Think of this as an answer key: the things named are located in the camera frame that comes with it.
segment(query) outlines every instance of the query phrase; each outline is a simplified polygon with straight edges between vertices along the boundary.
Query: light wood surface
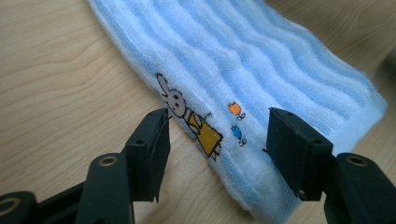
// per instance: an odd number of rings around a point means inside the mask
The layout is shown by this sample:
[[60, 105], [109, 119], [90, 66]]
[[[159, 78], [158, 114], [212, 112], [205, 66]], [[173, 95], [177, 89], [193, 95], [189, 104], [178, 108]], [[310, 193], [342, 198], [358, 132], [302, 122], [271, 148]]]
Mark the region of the light wood surface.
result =
[[[382, 65], [396, 47], [396, 1], [267, 2], [367, 73], [387, 99], [386, 116], [354, 152], [396, 184], [396, 74]], [[0, 50], [0, 194], [30, 190], [42, 201], [82, 182], [91, 160], [120, 152], [162, 107], [85, 1], [0, 1]], [[174, 121], [170, 132], [160, 203], [136, 203], [138, 223], [254, 222]], [[305, 203], [290, 223], [326, 223], [322, 203]]]

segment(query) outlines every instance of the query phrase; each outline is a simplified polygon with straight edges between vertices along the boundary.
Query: cartoon rabbit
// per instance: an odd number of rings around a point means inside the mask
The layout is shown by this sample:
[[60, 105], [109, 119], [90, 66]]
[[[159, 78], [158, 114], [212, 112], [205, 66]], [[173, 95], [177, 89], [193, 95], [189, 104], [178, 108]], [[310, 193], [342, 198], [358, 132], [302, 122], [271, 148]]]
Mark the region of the cartoon rabbit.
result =
[[186, 101], [180, 91], [169, 89], [167, 81], [162, 74], [158, 73], [157, 79], [163, 89], [163, 93], [161, 94], [162, 100], [168, 104], [169, 108], [172, 109], [178, 118], [183, 119], [188, 124], [204, 149], [206, 156], [216, 160], [216, 157], [220, 154], [222, 135], [206, 122], [210, 114], [202, 118], [187, 107]]

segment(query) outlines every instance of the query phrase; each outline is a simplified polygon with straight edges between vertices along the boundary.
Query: table surface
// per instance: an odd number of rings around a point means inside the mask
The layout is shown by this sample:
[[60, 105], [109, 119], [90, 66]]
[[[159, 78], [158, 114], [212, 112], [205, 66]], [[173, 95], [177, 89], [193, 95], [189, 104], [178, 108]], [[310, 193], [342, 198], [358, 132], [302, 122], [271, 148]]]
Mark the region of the table surface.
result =
[[[365, 72], [389, 103], [354, 152], [396, 184], [396, 1], [267, 1]], [[42, 201], [82, 182], [95, 157], [120, 152], [162, 104], [122, 59], [85, 1], [0, 2], [0, 194]], [[138, 223], [253, 223], [174, 121], [160, 203], [135, 203]], [[326, 223], [304, 203], [290, 223]]]

